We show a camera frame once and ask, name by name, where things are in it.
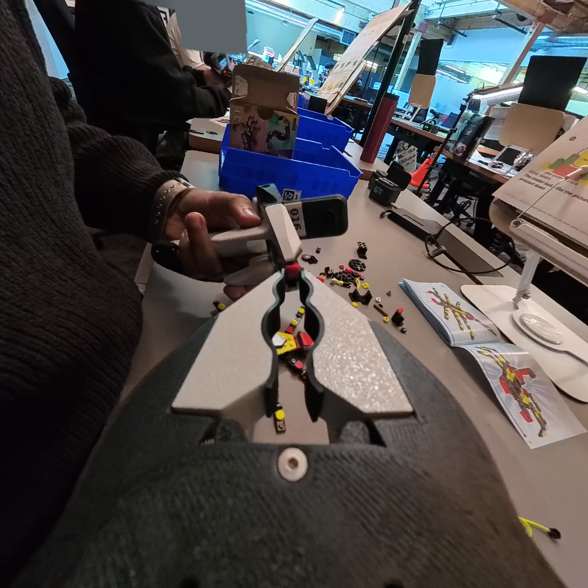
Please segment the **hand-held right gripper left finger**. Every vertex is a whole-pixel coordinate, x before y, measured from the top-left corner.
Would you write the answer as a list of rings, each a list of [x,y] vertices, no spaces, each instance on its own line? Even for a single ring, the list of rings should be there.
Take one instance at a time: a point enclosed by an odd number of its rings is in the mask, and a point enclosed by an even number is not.
[[[262,417],[275,409],[283,272],[270,275],[213,321],[172,402],[177,413]]]

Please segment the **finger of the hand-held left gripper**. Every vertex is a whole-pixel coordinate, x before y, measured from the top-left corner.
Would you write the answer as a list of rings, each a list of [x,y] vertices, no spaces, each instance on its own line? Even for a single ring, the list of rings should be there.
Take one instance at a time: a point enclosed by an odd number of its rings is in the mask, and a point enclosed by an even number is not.
[[[228,286],[257,286],[278,272],[278,266],[268,254],[258,254],[248,261],[245,268],[224,277]]]
[[[302,253],[302,244],[290,214],[281,204],[272,204],[265,208],[269,221],[271,251],[277,264],[287,266],[298,262]]]

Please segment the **pile of lego pieces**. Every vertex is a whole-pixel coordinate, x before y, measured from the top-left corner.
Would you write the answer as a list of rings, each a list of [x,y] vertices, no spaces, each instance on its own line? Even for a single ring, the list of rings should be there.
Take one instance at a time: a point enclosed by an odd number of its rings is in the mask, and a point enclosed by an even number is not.
[[[366,319],[397,332],[400,337],[408,337],[406,321],[402,327],[390,321],[396,309],[404,308],[408,303],[398,286],[400,275],[386,268],[381,261],[372,263],[367,259],[363,260],[365,272],[353,271],[348,267],[349,260],[359,258],[352,252],[355,245],[346,241],[346,238],[336,238],[329,245],[326,238],[303,240],[300,263],[314,275],[323,276],[325,285]],[[373,308],[374,303],[382,303],[389,317],[378,313]]]

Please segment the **black yellow lego scorpion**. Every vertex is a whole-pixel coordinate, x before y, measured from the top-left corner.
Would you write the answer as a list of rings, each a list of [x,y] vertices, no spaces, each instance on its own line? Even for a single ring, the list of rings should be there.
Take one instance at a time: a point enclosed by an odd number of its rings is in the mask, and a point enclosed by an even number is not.
[[[205,352],[206,368],[210,375],[204,386],[207,407],[214,409],[218,417],[216,437],[228,420],[234,420],[246,438],[269,442],[270,425],[257,424],[261,417],[265,420],[265,385],[272,374],[272,368],[284,367],[290,375],[281,373],[285,389],[279,397],[277,410],[283,411],[277,435],[284,439],[301,439],[312,429],[303,398],[303,359],[310,349],[302,343],[310,343],[311,337],[303,334],[297,324],[303,315],[278,332],[282,346],[275,348],[273,343],[264,340],[261,327],[253,319],[245,319],[243,325],[238,320],[218,315],[203,325],[211,327],[202,351]]]

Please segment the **lego instruction booklet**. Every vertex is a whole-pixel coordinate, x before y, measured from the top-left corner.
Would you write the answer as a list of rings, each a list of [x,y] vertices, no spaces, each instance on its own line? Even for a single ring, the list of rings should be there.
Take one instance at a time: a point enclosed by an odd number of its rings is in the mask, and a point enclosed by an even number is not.
[[[473,359],[503,414],[531,449],[587,433],[562,395],[527,351],[444,283],[404,279],[401,289],[452,348]]]

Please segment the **person's left hand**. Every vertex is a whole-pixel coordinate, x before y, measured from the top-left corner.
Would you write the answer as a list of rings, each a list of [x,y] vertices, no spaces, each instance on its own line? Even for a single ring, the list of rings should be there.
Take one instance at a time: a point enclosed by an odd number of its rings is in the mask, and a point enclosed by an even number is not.
[[[221,282],[225,275],[247,265],[245,258],[218,256],[210,240],[213,232],[257,227],[262,219],[243,195],[191,188],[168,217],[164,236],[178,241],[176,258],[187,277]]]

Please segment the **blue bin with printed tag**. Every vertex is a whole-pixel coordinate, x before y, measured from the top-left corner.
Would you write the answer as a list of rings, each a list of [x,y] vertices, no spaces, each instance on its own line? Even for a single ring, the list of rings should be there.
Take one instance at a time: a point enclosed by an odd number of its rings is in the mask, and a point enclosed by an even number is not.
[[[271,183],[286,201],[325,195],[348,199],[362,174],[343,154],[352,127],[317,112],[301,113],[291,159],[232,148],[226,128],[220,144],[219,186],[249,198],[257,186]]]

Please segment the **black power adapter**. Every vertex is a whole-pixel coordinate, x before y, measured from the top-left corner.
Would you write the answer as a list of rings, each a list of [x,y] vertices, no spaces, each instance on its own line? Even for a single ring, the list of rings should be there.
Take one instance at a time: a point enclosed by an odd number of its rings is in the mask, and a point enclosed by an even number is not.
[[[422,241],[426,241],[428,238],[435,239],[443,228],[436,221],[422,219],[403,208],[384,210],[380,213],[380,218],[384,217]]]

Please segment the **white floor sign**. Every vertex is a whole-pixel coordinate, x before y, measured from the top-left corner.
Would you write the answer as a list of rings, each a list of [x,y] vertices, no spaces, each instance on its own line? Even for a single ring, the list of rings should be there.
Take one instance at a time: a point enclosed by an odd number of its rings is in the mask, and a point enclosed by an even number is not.
[[[393,161],[398,163],[408,173],[414,173],[417,169],[417,147],[406,141],[400,141],[393,156]]]

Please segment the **orange traffic cone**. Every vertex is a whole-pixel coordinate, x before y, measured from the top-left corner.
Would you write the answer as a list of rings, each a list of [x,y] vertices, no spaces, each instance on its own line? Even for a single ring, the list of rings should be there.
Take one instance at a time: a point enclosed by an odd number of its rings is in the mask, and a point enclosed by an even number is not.
[[[422,181],[425,179],[426,174],[429,173],[436,155],[437,152],[431,153],[416,169],[416,171],[411,174],[410,186],[419,187],[421,185]]]

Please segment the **brown cardboard box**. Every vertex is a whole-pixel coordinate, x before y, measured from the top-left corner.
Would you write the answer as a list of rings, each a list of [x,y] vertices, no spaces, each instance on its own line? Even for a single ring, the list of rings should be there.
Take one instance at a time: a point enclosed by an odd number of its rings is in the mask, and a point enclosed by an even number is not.
[[[229,147],[291,159],[299,128],[299,77],[239,64],[232,81]]]

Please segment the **cardboard sign board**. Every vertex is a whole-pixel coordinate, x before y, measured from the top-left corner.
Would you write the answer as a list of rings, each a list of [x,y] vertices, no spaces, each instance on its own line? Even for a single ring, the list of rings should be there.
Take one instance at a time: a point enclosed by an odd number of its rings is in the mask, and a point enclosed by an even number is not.
[[[335,63],[318,96],[326,100],[325,114],[331,115],[366,68],[371,49],[406,17],[414,16],[411,4],[398,6],[374,16]]]

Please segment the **white tablet stand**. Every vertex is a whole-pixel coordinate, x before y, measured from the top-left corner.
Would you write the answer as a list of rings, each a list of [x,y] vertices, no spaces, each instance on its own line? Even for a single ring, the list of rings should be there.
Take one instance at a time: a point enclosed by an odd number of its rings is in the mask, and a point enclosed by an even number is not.
[[[527,255],[517,289],[506,285],[464,285],[461,293],[519,348],[529,353],[566,395],[587,403],[587,340],[531,298],[531,281],[541,261]]]

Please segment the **black monitor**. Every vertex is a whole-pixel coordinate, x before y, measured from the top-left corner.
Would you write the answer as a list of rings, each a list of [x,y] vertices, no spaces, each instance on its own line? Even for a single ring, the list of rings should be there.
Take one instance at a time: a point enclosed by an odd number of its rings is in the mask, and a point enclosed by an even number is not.
[[[586,61],[578,56],[532,56],[518,103],[565,111]]]

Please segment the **dark red post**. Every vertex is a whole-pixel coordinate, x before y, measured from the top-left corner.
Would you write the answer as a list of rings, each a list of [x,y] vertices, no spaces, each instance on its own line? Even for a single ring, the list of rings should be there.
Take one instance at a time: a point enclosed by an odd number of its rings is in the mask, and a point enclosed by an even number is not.
[[[364,147],[360,160],[372,164],[378,156],[379,149],[392,121],[394,112],[398,106],[399,95],[393,93],[384,94],[381,99],[371,128],[366,134]]]

